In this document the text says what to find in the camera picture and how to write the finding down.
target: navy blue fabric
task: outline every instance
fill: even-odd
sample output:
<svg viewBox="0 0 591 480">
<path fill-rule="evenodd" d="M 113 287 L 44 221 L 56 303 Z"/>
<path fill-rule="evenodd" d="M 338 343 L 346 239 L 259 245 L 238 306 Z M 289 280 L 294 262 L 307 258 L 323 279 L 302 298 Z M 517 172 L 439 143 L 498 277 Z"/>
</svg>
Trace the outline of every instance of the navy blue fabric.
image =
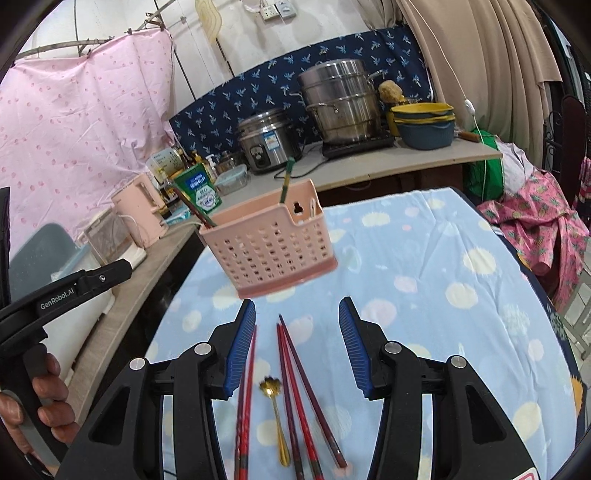
<svg viewBox="0 0 591 480">
<path fill-rule="evenodd" d="M 320 135 L 303 100 L 289 95 L 300 89 L 297 76 L 318 63 L 343 58 L 363 59 L 370 73 L 385 70 L 385 79 L 394 80 L 408 98 L 431 100 L 417 41 L 407 25 L 397 25 L 333 38 L 262 63 L 214 88 L 170 123 L 185 150 L 205 156 L 238 150 L 238 123 L 255 113 L 283 107 L 303 147 L 320 140 Z"/>
</svg>

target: blue tablecloth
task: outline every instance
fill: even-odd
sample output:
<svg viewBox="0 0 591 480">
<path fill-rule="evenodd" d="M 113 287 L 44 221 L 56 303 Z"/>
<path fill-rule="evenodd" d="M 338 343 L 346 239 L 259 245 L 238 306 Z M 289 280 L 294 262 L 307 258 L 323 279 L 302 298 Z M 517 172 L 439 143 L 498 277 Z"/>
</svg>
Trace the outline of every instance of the blue tablecloth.
<svg viewBox="0 0 591 480">
<path fill-rule="evenodd" d="M 324 210 L 339 261 L 336 271 L 266 297 L 256 305 L 256 381 L 280 377 L 275 324 L 281 313 L 313 389 L 352 465 L 368 473 L 381 414 L 357 390 L 337 321 L 351 296 L 363 319 L 417 355 L 445 361 L 464 355 L 492 391 L 539 469 L 550 478 L 572 452 L 576 412 L 567 363 L 518 263 L 490 226 L 453 190 L 412 192 Z M 235 318 L 241 302 L 206 249 L 175 296 L 147 352 L 178 356 Z M 340 478 L 301 389 L 325 477 Z M 215 402 L 228 477 L 233 472 L 237 393 Z M 424 399 L 420 479 L 430 475 L 432 409 Z M 253 393 L 250 478 L 294 478 L 277 459 L 271 402 Z M 285 417 L 284 428 L 287 428 Z M 171 399 L 165 401 L 165 468 L 174 472 Z M 301 450 L 306 458 L 300 433 Z M 307 461 L 306 478 L 312 478 Z"/>
</svg>

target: red and white sticker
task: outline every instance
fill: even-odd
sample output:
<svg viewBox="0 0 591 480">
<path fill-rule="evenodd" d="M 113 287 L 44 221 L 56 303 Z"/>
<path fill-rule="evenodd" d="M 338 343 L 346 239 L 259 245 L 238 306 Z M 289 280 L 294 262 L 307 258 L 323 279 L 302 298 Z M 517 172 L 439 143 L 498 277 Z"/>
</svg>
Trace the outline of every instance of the red and white sticker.
<svg viewBox="0 0 591 480">
<path fill-rule="evenodd" d="M 538 476 L 538 471 L 533 466 L 521 475 L 516 476 L 513 480 L 540 480 L 540 477 Z"/>
</svg>

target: wooden countertop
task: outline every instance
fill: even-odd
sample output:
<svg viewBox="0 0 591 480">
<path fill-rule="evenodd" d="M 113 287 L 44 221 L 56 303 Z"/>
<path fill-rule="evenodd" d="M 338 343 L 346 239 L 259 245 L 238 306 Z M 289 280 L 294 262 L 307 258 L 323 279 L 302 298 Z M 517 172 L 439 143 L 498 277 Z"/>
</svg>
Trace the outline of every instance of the wooden countertop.
<svg viewBox="0 0 591 480">
<path fill-rule="evenodd" d="M 90 333 L 76 360 L 68 387 L 68 402 L 79 423 L 86 420 L 105 371 L 139 309 L 195 230 L 193 223 L 173 225 L 165 237 L 147 248 L 146 259 L 131 278 L 113 289 L 115 303 Z"/>
<path fill-rule="evenodd" d="M 423 151 L 400 146 L 339 158 L 323 164 L 307 175 L 307 178 L 312 179 L 318 192 L 322 192 L 390 175 L 478 160 L 490 160 L 491 158 L 499 158 L 499 156 L 500 153 L 497 150 L 481 143 L 455 139 L 449 147 L 437 150 Z M 323 161 L 320 147 L 312 147 L 295 164 L 292 176 L 302 175 Z M 251 175 L 248 185 L 237 192 L 222 197 L 222 204 L 216 211 L 281 188 L 281 181 L 273 179 L 275 173 Z"/>
</svg>

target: pink curtain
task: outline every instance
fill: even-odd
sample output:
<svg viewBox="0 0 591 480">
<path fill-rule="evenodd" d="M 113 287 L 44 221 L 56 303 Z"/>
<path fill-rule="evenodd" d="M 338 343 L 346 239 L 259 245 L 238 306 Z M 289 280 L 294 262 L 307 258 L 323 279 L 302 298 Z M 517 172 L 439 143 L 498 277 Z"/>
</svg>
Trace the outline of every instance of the pink curtain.
<svg viewBox="0 0 591 480">
<path fill-rule="evenodd" d="M 73 237 L 170 143 L 172 40 L 149 30 L 88 56 L 21 60 L 0 85 L 0 186 L 12 253 L 41 225 Z"/>
</svg>

